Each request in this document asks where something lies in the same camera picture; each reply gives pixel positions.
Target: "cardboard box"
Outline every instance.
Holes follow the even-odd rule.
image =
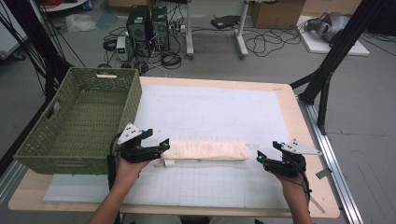
[[[361,0],[306,0],[302,15],[318,17],[323,12],[340,12],[352,15]]]
[[[251,19],[256,28],[294,29],[305,0],[279,0],[276,3],[255,3]]]
[[[130,9],[132,6],[151,6],[152,0],[107,0],[109,7]]]

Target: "cream colored fabric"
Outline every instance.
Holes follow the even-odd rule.
[[[242,142],[170,142],[165,160],[242,161],[248,150]]]

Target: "table leg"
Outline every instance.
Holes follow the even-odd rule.
[[[245,40],[242,37],[242,32],[244,31],[245,19],[247,18],[248,13],[248,1],[244,1],[244,5],[242,6],[241,19],[239,21],[239,28],[235,30],[236,40],[238,42],[238,46],[241,49],[241,59],[243,57],[248,56],[247,46],[245,45]]]
[[[193,59],[194,47],[192,45],[192,32],[191,32],[191,0],[187,0],[187,27],[186,27],[186,49],[187,57]]]

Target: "wicker weave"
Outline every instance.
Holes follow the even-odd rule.
[[[14,158],[40,174],[106,174],[111,139],[134,122],[141,94],[136,70],[71,68]]]

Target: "table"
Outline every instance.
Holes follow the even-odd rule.
[[[238,47],[241,50],[241,59],[248,56],[248,49],[245,45],[245,40],[242,37],[242,32],[244,31],[245,19],[248,13],[248,2],[273,2],[275,0],[244,0],[241,10],[241,18],[239,21],[239,28],[235,30],[235,37],[238,43]],[[194,54],[194,48],[192,45],[192,33],[191,33],[191,0],[187,0],[187,25],[186,25],[186,46],[187,46],[187,56],[192,59]]]
[[[273,91],[276,94],[283,119],[289,136],[293,136],[306,144],[313,146],[309,131],[304,122],[300,107],[289,85],[271,83],[251,83],[218,80],[180,79],[162,77],[141,77],[142,84],[226,88],[238,90]],[[315,174],[321,171],[322,165],[318,156],[305,156],[307,161],[307,176],[310,181],[313,200],[310,204],[312,217],[338,217],[338,205],[332,194],[327,177],[318,179]],[[29,170],[14,192],[8,207],[12,210],[28,211],[76,211],[93,212],[98,203],[48,203],[42,199],[47,191],[53,175],[40,175]],[[214,207],[183,207],[162,205],[123,205],[122,213],[139,214],[173,214],[192,216],[240,216],[240,217],[289,217],[287,211],[275,209],[237,209]]]

